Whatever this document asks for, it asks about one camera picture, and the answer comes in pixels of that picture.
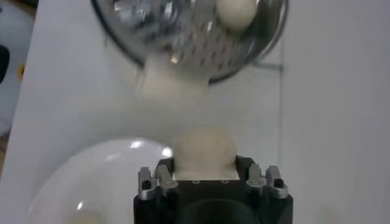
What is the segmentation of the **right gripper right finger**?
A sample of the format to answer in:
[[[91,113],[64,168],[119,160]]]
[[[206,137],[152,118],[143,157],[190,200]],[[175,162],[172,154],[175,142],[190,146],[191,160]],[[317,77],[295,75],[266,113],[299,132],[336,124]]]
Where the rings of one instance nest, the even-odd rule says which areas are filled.
[[[280,175],[278,166],[269,166],[265,175],[261,167],[252,158],[237,156],[235,160],[239,179],[249,187],[264,195],[265,190],[272,198],[285,199],[288,197],[288,187]]]

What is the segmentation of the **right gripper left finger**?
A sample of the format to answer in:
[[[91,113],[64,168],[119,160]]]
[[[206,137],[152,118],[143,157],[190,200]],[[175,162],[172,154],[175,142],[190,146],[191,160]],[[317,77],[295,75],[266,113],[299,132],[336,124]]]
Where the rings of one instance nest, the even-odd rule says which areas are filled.
[[[138,198],[140,200],[152,200],[160,195],[167,198],[178,194],[179,182],[173,178],[174,160],[172,158],[161,159],[152,175],[148,167],[141,167],[138,171]]]

